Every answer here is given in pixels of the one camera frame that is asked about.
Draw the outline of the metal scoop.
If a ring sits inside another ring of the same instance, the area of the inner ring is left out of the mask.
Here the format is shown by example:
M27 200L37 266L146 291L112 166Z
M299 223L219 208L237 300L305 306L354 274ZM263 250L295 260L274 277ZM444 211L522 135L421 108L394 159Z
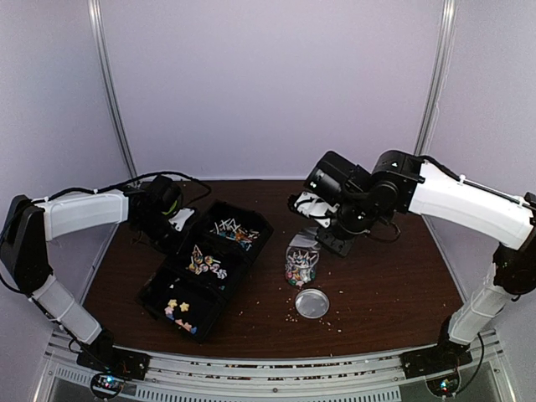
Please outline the metal scoop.
M291 239L289 246L304 250L320 250L322 246L317 240L318 227L300 229Z

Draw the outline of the pile of swirl lollipops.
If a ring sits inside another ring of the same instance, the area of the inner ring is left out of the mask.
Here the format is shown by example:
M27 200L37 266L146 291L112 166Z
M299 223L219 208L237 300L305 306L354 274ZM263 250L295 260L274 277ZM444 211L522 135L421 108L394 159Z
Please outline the pile of swirl lollipops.
M225 279L228 275L220 260L216 260L212 255L205 255L197 245L193 247L186 270L198 276L211 272L220 280Z

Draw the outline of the clear plastic jar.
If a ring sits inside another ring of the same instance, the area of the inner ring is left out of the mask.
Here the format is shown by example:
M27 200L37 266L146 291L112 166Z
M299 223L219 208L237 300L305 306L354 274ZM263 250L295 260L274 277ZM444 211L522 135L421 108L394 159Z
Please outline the clear plastic jar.
M286 250L285 279L294 287L302 288L317 277L320 249L317 246L289 246Z

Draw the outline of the black three-compartment candy tray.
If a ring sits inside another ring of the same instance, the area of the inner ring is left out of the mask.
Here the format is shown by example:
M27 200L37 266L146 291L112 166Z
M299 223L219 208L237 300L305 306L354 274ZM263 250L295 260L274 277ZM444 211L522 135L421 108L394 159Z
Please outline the black three-compartment candy tray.
M272 233L262 214L213 202L138 292L137 303L202 343Z

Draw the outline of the pile of stick candies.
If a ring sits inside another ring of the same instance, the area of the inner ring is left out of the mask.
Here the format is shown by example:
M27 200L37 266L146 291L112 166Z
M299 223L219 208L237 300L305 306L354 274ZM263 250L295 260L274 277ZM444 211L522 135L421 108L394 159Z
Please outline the pile of stick candies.
M245 250L249 250L260 237L259 231L243 227L234 218L215 222L210 233L234 241Z

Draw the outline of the pile of star candies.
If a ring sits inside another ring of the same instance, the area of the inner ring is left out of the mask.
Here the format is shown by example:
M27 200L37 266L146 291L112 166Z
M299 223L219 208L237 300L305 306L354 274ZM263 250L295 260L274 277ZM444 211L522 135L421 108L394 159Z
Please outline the pile of star candies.
M198 331L197 326L188 322L184 317L184 314L189 312L189 308L190 304L185 301L178 302L177 299L169 299L167 306L164 308L164 316L183 330L196 334Z

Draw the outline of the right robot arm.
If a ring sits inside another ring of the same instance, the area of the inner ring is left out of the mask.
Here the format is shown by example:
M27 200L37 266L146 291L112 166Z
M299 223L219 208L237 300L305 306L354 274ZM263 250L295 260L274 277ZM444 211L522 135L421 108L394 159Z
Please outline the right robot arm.
M532 193L502 193L453 173L433 157L398 150L382 153L372 171L328 151L305 187L328 206L320 216L327 232L342 242L396 213L442 219L497 241L485 280L448 319L446 335L430 350L435 369L448 369L510 296L535 288Z

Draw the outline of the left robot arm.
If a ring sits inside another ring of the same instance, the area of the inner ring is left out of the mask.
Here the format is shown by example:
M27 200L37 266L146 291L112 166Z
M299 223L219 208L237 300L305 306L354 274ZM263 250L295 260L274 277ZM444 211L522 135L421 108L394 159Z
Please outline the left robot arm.
M103 372L120 365L112 334L80 303L75 279L90 268L67 271L70 262L88 262L109 243L111 232L129 224L162 253L176 251L197 209L184 201L170 173L153 173L140 184L67 188L54 195L12 198L1 229L1 262L12 285L52 322L61 326Z

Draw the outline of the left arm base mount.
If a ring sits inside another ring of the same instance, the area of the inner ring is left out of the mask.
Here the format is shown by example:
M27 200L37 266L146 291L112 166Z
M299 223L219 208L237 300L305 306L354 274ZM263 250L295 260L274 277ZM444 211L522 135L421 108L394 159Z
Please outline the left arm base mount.
M114 335L104 328L89 344L80 342L76 363L95 371L131 380L144 380L150 363L146 353L135 352L115 345Z

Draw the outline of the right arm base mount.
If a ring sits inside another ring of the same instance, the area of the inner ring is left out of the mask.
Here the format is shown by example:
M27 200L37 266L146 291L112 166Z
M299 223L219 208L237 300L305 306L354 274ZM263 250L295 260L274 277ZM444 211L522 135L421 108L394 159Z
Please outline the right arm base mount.
M405 352L399 358L407 379L456 370L472 362L469 346L452 342L446 332L435 346Z

